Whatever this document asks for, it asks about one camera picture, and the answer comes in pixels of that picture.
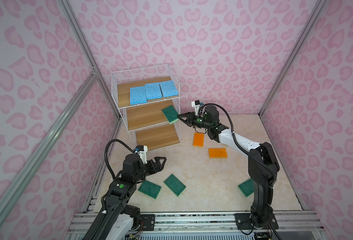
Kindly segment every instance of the wall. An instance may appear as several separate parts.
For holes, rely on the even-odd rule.
[[[116,124],[95,83],[0,228],[0,240],[64,239]]]
[[[333,0],[263,122],[331,240],[353,240],[353,1]]]
[[[0,1],[0,198],[89,74],[55,0]]]
[[[108,85],[113,71],[170,64],[190,101],[258,113],[315,0],[71,0]]]

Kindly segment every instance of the shelf board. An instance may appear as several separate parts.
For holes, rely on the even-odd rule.
[[[142,80],[138,82],[118,84],[118,107],[127,108],[127,107],[133,106],[130,104],[130,88],[144,86],[146,83],[158,83],[158,82],[164,82],[169,80],[171,80],[170,77],[165,77],[165,78],[153,78],[153,79]],[[178,95],[175,95],[167,98],[151,99],[151,100],[147,100],[147,102],[151,103],[151,102],[156,102],[156,101],[165,100],[165,99],[172,99],[177,97]]]
[[[174,124],[141,130],[136,134],[136,144],[146,145],[148,151],[179,143]]]
[[[132,131],[162,122],[167,122],[167,118],[164,116],[162,109],[167,108],[170,105],[174,106],[172,100],[165,100],[127,108],[128,130]]]

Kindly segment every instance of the orange sponge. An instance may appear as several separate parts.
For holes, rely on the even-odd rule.
[[[227,151],[225,148],[209,148],[208,156],[210,158],[227,158]]]
[[[195,147],[203,147],[203,138],[205,137],[205,135],[203,133],[195,133],[194,134],[194,142],[193,142],[193,146]]]

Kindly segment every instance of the floor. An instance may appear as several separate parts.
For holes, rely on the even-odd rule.
[[[270,142],[258,115],[232,115],[231,119],[234,131],[239,135],[260,143]],[[226,116],[220,116],[220,121],[230,126]],[[247,158],[226,145],[210,140],[207,134],[203,147],[193,147],[194,133],[192,127],[181,123],[181,143],[147,153],[147,159],[155,156],[167,158],[163,171],[146,178],[162,189],[156,199],[136,191],[128,204],[139,207],[141,212],[250,211],[253,194],[245,197],[238,189],[239,184],[250,178]],[[133,146],[124,125],[118,139]],[[208,148],[212,147],[225,147],[228,158],[210,159]],[[110,164],[115,173],[121,170],[127,154],[129,151],[120,144],[114,147]],[[163,183],[171,174],[186,185],[178,197]],[[111,175],[106,170],[94,212],[100,211],[100,197],[107,192],[111,182]],[[274,210],[302,210],[282,166],[274,187]]]

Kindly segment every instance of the wire shelf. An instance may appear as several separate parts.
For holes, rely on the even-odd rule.
[[[114,99],[114,102],[116,104],[116,107],[119,109],[119,112],[123,118],[123,122],[126,126],[126,129],[128,131],[128,134],[130,135],[131,141],[133,144],[136,146],[136,131],[141,131],[144,129],[149,129],[153,127],[158,127],[162,125],[169,124],[168,122],[161,122],[157,124],[153,124],[147,127],[141,127],[136,130],[128,130],[128,121],[127,121],[127,111],[126,109],[129,107],[133,106],[140,106],[140,105],[145,105],[149,103],[156,103],[160,101],[166,101],[166,100],[172,100],[175,110],[180,114],[180,99],[179,99],[179,94],[176,95],[175,97],[171,98],[163,98],[159,99],[157,101],[152,101],[148,103],[142,103],[142,104],[136,104],[136,105],[130,105],[130,106],[124,106],[124,107],[119,107],[119,101],[118,101],[118,85],[119,84],[124,84],[124,83],[132,83],[132,82],[139,82],[139,81],[144,81],[144,80],[150,80],[150,79],[156,79],[156,78],[165,78],[165,77],[170,77],[171,80],[174,82],[176,89],[178,90],[178,93],[180,92],[180,84],[175,76],[173,70],[168,64],[164,65],[158,65],[158,66],[151,66],[147,68],[139,68],[139,69],[133,69],[133,70],[125,70],[125,71],[118,71],[118,72],[113,72],[111,76],[111,95],[112,98]],[[174,127],[176,129],[179,141],[180,141],[180,121],[174,123]]]

